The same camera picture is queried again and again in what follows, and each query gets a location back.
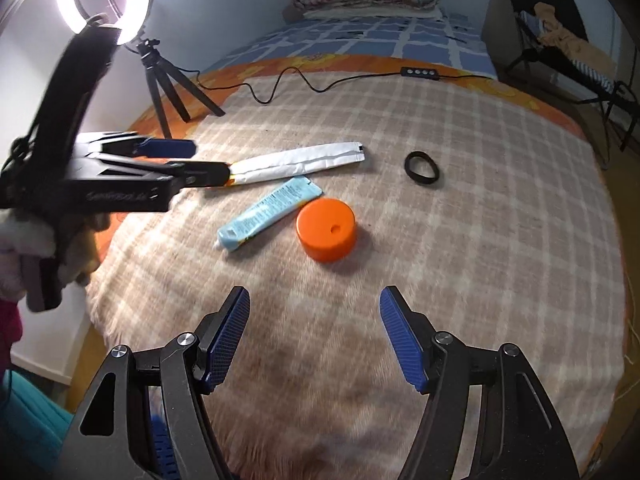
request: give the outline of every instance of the silver bolt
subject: silver bolt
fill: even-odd
[[[511,357],[516,357],[520,353],[520,349],[513,343],[507,343],[504,347],[504,353]]]
[[[178,345],[180,346],[190,345],[195,341],[195,339],[196,339],[196,336],[194,336],[191,332],[185,332],[184,334],[180,334],[178,336]]]
[[[122,357],[127,354],[127,347],[124,345],[114,346],[111,349],[111,355],[115,358]]]
[[[449,332],[438,332],[436,341],[441,345],[448,345],[453,341],[453,336]]]

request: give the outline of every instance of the black ring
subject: black ring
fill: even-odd
[[[415,171],[411,169],[411,161],[414,160],[414,158],[421,158],[422,160],[428,162],[431,166],[431,169],[433,170],[433,176],[424,176],[419,173],[415,173]],[[434,184],[440,178],[440,169],[438,168],[438,165],[425,152],[409,153],[409,155],[407,155],[406,159],[404,160],[404,171],[414,182],[417,182],[418,184],[426,184],[427,186],[429,184]]]

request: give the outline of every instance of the orange cap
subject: orange cap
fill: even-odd
[[[296,231],[306,254],[318,262],[339,260],[356,243],[356,217],[335,198],[319,198],[305,205],[296,220]]]

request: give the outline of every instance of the beige checkered blanket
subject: beige checkered blanket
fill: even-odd
[[[327,84],[340,73],[314,74]],[[259,94],[274,78],[253,80]],[[312,93],[285,77],[276,100],[245,89],[193,134],[226,160],[356,140],[367,160],[311,176],[358,220],[356,248],[318,264],[293,216],[225,254],[216,230],[279,183],[187,190],[166,214],[130,214],[89,288],[109,346],[162,346],[217,310],[233,285],[251,316],[226,382],[206,397],[230,468],[245,479],[395,479],[426,398],[407,384],[378,311],[385,285],[469,345],[517,343],[584,464],[622,376],[625,297],[607,191],[590,147],[523,108],[441,82],[358,80]],[[443,178],[404,174],[413,150]],[[470,395],[455,478],[478,421]]]

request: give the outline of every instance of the cream tube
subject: cream tube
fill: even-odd
[[[254,156],[233,163],[229,185],[309,174],[364,160],[360,142],[335,142]]]
[[[227,251],[235,251],[249,238],[320,195],[322,189],[306,176],[287,180],[260,202],[218,229],[218,244]]]

